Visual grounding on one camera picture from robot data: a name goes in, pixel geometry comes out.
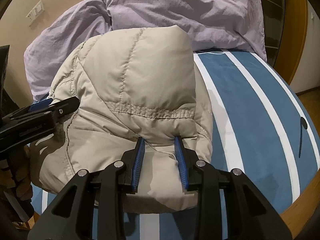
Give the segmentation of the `person's left hand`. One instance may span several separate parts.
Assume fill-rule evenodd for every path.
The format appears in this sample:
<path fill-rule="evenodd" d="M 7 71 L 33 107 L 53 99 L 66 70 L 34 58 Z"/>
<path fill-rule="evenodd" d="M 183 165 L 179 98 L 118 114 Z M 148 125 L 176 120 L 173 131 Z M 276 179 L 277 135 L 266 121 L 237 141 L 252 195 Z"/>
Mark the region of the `person's left hand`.
<path fill-rule="evenodd" d="M 24 155 L 27 160 L 24 160 L 23 164 L 17 169 L 15 178 L 17 184 L 12 179 L 12 175 L 9 170 L 1 171 L 1 193 L 4 191 L 9 192 L 10 189 L 16 193 L 16 196 L 20 200 L 31 200 L 33 196 L 33 188 L 30 178 L 30 148 L 28 145 L 24 146 Z"/>

